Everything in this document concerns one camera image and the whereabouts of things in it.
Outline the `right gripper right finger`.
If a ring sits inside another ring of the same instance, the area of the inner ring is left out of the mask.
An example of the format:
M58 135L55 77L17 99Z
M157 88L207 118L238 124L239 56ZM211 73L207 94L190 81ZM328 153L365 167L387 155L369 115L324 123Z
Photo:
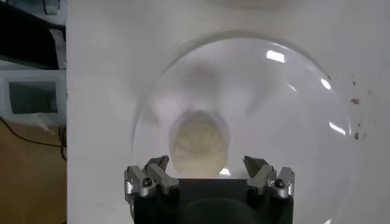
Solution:
M290 167L282 167L279 173L264 159L245 156L243 159L250 178L247 185L263 195L269 189L277 198L294 196L295 173Z

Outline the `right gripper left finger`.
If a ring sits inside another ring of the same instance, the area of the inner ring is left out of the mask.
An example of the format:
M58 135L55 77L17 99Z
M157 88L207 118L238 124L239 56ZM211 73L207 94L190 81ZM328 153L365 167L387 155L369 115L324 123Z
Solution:
M179 180L165 172L168 162L168 155L163 155L151 158L143 169L129 166L124 171L125 201L130 203L136 197L154 197L158 189L164 195L179 195Z

